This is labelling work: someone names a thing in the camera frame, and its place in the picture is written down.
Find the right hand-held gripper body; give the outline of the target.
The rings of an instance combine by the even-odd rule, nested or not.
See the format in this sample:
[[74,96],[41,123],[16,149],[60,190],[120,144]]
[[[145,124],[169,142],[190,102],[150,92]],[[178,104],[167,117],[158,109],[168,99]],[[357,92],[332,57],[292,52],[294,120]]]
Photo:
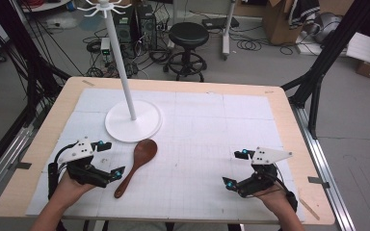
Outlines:
[[276,163],[293,156],[290,151],[276,150],[267,147],[257,147],[251,159],[253,174],[251,177],[238,182],[238,194],[247,197],[254,193],[271,188],[278,179]]

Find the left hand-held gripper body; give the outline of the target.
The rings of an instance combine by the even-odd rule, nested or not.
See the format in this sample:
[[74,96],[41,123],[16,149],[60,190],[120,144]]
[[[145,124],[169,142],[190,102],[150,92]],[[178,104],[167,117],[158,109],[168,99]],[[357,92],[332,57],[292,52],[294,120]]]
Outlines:
[[97,169],[93,164],[91,141],[85,137],[62,148],[57,154],[57,163],[66,166],[71,179],[79,184],[91,184],[105,188],[111,181],[110,172]]

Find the brown wooden spoon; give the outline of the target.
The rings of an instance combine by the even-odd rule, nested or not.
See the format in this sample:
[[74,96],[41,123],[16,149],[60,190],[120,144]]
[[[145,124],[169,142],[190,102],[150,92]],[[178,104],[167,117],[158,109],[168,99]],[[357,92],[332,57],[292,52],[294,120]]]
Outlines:
[[139,141],[134,148],[133,166],[124,180],[114,192],[114,198],[121,198],[125,193],[134,173],[143,165],[151,161],[158,150],[157,143],[152,139]]

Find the white hook stand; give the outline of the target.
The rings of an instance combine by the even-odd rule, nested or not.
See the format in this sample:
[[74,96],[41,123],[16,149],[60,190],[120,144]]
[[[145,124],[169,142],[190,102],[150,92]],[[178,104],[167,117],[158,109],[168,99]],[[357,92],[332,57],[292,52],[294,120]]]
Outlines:
[[96,3],[91,0],[85,1],[91,5],[86,9],[80,8],[80,11],[90,12],[86,17],[95,16],[97,13],[103,14],[125,97],[124,102],[119,102],[107,113],[106,131],[116,140],[123,142],[149,139],[161,128],[163,117],[159,108],[153,103],[132,98],[113,20],[113,13],[122,14],[120,9],[127,9],[128,5],[122,6],[120,4],[122,0],[118,2],[97,0]]

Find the person's left hand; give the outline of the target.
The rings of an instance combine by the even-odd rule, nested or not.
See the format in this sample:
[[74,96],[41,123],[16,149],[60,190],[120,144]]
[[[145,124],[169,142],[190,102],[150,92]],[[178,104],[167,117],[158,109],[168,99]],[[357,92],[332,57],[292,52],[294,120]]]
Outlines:
[[53,198],[62,206],[70,207],[84,193],[87,193],[92,189],[94,189],[94,185],[79,184],[76,180],[70,178],[68,172],[65,172],[55,193],[53,194]]

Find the person's right hand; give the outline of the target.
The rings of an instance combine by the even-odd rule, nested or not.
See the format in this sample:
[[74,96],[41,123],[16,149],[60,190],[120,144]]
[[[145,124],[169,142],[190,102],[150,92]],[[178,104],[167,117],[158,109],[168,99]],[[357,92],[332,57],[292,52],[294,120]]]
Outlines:
[[267,190],[257,192],[254,196],[260,199],[275,214],[287,211],[293,212],[293,208],[287,200],[286,192],[276,185]]

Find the thin wooden stick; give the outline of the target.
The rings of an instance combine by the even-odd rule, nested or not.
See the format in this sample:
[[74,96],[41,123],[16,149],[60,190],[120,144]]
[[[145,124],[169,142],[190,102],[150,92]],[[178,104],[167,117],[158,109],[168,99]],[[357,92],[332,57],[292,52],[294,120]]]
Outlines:
[[312,222],[315,222],[317,220],[320,220],[321,217],[318,213],[318,205],[315,202],[310,201],[306,198],[299,198],[301,206],[304,208],[305,212],[309,214],[309,217],[307,220],[312,220]]

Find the small white power box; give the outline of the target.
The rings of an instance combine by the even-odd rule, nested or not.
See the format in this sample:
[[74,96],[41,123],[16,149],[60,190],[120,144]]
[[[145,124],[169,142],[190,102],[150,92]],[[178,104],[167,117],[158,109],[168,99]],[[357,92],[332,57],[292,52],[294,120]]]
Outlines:
[[111,42],[109,38],[102,38],[100,43],[100,52],[103,62],[108,64],[112,60]]

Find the black computer tower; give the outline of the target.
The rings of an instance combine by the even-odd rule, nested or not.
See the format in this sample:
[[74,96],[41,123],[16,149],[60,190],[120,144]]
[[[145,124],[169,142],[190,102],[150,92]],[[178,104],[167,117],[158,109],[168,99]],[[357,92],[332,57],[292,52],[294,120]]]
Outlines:
[[140,38],[147,50],[157,48],[156,17],[150,5],[137,7],[137,18],[140,29]]
[[130,43],[136,34],[136,19],[134,8],[122,10],[122,14],[114,15],[114,23],[120,43]]

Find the white stand leg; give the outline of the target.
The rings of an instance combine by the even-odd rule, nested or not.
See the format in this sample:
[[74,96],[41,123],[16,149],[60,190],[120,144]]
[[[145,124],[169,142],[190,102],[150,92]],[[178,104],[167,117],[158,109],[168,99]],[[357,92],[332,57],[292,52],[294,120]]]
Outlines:
[[229,30],[231,27],[231,21],[232,21],[235,5],[236,5],[236,0],[229,0],[229,8],[228,8],[227,15],[225,18],[225,29],[224,29],[223,36],[222,36],[222,57],[225,61],[227,60],[230,54]]

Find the black round stool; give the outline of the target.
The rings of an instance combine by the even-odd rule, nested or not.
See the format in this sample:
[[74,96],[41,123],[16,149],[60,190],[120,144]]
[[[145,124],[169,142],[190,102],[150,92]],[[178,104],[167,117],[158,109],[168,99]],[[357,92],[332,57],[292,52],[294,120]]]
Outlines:
[[169,30],[169,39],[183,48],[182,52],[175,53],[168,58],[163,71],[170,70],[176,74],[176,80],[181,77],[198,75],[203,83],[202,71],[207,68],[203,57],[195,51],[209,40],[208,31],[200,24],[194,22],[180,22],[174,24]]

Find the large open cardboard box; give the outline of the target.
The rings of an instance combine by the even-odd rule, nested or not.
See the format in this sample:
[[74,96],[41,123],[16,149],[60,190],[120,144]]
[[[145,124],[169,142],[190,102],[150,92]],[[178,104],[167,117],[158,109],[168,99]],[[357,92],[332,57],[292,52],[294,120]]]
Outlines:
[[294,0],[267,0],[262,25],[271,44],[294,43],[303,26],[290,29],[288,17]]

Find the black flat device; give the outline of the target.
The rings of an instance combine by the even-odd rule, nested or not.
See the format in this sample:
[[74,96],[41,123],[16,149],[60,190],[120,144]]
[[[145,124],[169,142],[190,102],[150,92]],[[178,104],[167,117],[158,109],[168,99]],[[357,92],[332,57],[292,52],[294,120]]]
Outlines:
[[[219,18],[207,18],[201,21],[201,24],[207,30],[213,29],[224,29],[226,26],[226,17],[219,17]],[[230,27],[239,27],[239,21],[237,21],[234,17],[231,19]]]

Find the white foam sheet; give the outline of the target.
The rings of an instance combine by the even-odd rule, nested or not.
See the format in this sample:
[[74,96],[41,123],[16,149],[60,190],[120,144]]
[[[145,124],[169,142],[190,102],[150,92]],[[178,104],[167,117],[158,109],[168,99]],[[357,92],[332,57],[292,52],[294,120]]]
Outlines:
[[346,55],[370,64],[370,37],[355,33],[348,43]]

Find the black metal frame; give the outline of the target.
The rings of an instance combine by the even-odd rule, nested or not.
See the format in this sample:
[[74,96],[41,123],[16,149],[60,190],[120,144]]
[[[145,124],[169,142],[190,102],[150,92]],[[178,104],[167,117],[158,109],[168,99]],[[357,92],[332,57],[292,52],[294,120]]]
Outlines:
[[42,99],[54,102],[63,88],[56,79],[68,80],[71,75],[47,61],[36,47],[11,0],[0,0],[0,26],[15,51],[0,36],[0,45],[7,52],[18,76],[25,80],[27,104],[21,118],[30,124],[37,116]]
[[317,140],[316,125],[324,77],[369,15],[370,0],[354,0],[311,68],[301,77],[281,86],[283,90],[297,87],[295,93],[288,97],[289,102],[296,108],[303,109],[306,100],[311,98],[307,130],[315,140]]

